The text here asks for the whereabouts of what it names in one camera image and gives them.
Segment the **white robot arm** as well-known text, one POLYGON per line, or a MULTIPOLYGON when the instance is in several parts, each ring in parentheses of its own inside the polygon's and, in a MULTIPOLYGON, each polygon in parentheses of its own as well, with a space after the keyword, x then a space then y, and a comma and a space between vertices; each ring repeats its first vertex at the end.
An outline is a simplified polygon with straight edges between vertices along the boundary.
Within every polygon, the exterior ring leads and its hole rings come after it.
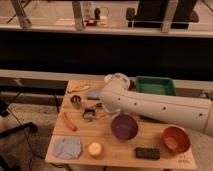
POLYGON ((132 112, 213 137, 213 102, 209 99, 137 93, 119 81, 110 81, 100 100, 109 113, 132 112))

